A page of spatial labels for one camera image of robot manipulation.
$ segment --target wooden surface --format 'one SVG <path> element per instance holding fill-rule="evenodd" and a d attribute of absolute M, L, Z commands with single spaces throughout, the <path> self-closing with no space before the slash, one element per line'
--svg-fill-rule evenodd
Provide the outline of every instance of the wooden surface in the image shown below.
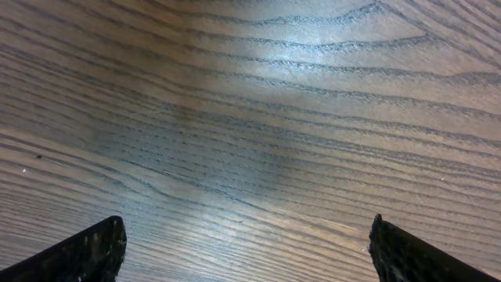
<path fill-rule="evenodd" d="M 377 281 L 382 213 L 501 278 L 500 15 L 0 0 L 0 268 L 120 215 L 121 281 Z"/>

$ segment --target wood grain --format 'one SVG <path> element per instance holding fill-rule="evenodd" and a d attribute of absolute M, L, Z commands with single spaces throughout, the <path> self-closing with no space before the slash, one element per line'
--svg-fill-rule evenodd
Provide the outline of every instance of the wood grain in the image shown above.
<path fill-rule="evenodd" d="M 499 12 L 0 1 L 0 268 L 118 214 L 124 281 L 375 281 L 382 213 L 501 277 Z"/>

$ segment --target wooden table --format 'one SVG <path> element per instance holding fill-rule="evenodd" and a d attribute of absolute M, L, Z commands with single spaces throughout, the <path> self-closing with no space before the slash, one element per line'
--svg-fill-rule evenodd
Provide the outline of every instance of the wooden table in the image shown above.
<path fill-rule="evenodd" d="M 496 0 L 1 0 L 0 269 L 377 281 L 376 213 L 501 278 Z"/>

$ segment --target wooden floor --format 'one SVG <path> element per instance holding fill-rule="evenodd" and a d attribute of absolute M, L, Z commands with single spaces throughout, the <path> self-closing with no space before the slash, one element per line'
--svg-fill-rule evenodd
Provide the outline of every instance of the wooden floor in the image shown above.
<path fill-rule="evenodd" d="M 501 278 L 500 15 L 0 0 L 0 269 L 120 215 L 119 281 L 377 281 L 382 213 Z"/>

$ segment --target black object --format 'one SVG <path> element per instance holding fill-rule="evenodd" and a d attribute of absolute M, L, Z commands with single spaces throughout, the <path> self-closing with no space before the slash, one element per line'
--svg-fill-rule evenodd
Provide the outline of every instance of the black object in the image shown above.
<path fill-rule="evenodd" d="M 120 216 L 111 216 L 0 271 L 1 282 L 111 282 L 124 261 L 127 237 Z"/>
<path fill-rule="evenodd" d="M 376 215 L 369 253 L 381 282 L 500 282 Z"/>

